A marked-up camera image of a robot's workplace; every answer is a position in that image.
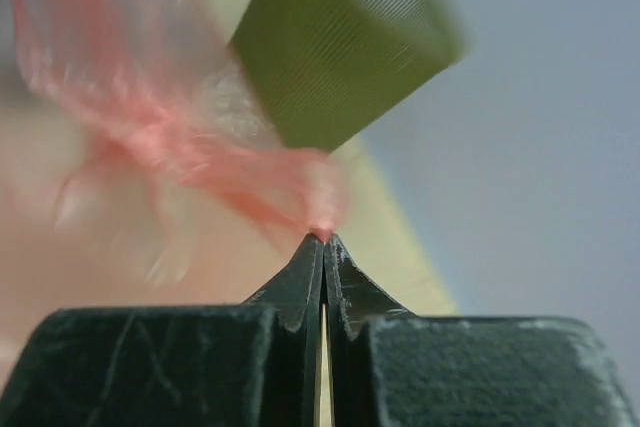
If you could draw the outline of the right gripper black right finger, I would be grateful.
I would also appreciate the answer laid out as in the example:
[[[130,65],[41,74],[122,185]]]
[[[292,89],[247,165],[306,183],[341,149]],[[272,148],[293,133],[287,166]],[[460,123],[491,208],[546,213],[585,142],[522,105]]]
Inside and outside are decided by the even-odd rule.
[[[567,317],[420,316],[324,250],[336,426],[635,426],[609,350]]]

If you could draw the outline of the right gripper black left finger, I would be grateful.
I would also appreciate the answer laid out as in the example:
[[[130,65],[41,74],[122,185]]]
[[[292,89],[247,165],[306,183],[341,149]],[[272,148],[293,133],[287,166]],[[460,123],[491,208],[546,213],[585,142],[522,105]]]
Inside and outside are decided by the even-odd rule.
[[[323,253],[306,237],[238,305],[50,314],[5,385],[2,425],[317,425]]]

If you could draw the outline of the red plastic trash bag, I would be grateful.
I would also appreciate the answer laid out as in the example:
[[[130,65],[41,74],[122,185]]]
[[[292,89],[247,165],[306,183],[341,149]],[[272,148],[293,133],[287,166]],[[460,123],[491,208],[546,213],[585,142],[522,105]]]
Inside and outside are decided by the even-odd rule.
[[[29,90],[83,124],[95,145],[63,181],[54,213],[85,182],[137,176],[159,239],[153,282],[185,276],[192,198],[247,218],[269,241],[327,241],[344,211],[337,166],[288,148],[264,113],[208,0],[9,0]]]

